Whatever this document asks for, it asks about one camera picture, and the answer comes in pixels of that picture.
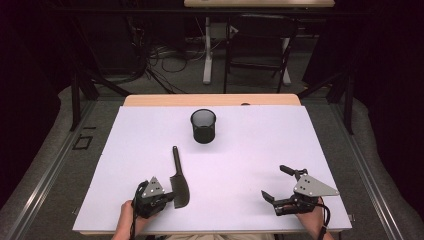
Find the gray carpet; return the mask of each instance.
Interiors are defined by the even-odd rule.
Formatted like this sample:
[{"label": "gray carpet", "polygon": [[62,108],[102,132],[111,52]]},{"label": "gray carpet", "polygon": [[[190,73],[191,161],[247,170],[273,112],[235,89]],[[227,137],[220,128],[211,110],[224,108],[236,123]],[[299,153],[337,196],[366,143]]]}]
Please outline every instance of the gray carpet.
[{"label": "gray carpet", "polygon": [[[283,92],[300,92],[304,85],[300,81],[312,51],[314,40],[303,39],[295,42],[289,61],[289,72],[293,84],[283,87]],[[202,83],[203,64],[202,60],[190,61],[183,71],[170,73],[164,71],[160,64],[154,68],[163,74],[170,83],[183,89],[187,93],[221,93],[223,79],[223,50],[214,51],[212,84]],[[164,62],[167,70],[178,70],[185,65],[178,59],[169,58]],[[232,74],[231,78],[263,78],[264,74]],[[133,82],[121,85],[133,93],[140,94],[163,94],[165,91],[153,80],[146,76]],[[96,168],[97,161],[107,140],[117,110],[123,102],[123,98],[99,85],[101,93],[99,101],[92,106],[86,114],[81,127],[74,135],[82,137],[76,144],[72,139],[69,151],[63,157],[63,164],[58,167],[57,175],[52,178],[51,187],[46,187],[45,198],[40,199],[39,208],[34,210],[32,218],[26,219],[25,204],[30,202],[31,194],[40,186],[40,180],[46,176],[46,171],[58,158],[58,153],[63,151],[63,144],[69,137],[71,126],[70,92],[66,89],[61,94],[62,109],[51,134],[47,137],[45,144],[40,149],[36,159],[29,168],[24,179],[13,193],[12,197],[0,212],[0,239],[10,236],[20,236],[22,239],[110,239],[110,236],[83,236],[72,232],[72,226],[76,215],[72,212],[81,206],[88,186]],[[273,92],[272,89],[264,87],[238,87],[230,86],[229,93],[254,93]],[[393,238],[376,210],[376,202],[370,197],[371,194],[364,184],[365,180],[358,171],[355,155],[346,132],[340,125],[338,106],[328,105],[322,98],[326,89],[318,91],[308,99],[302,101],[308,109],[314,128],[322,145],[324,154],[328,160],[337,187],[341,192],[349,214],[355,216],[352,222],[353,228],[342,234],[343,239],[396,239]],[[424,227],[421,219],[413,209],[406,204],[399,195],[396,186],[390,176],[382,167],[376,153],[376,147],[372,130],[370,128],[367,109],[359,102],[354,103],[353,130],[354,139],[358,144],[361,154],[366,159],[372,170],[379,189],[381,190],[390,213],[393,214],[395,222],[403,239],[422,239]],[[83,148],[88,138],[92,137],[88,149]],[[22,220],[28,221],[23,228],[17,224]],[[11,234],[11,231],[21,231],[19,234]],[[285,239],[310,239],[307,234],[287,235]]]}]

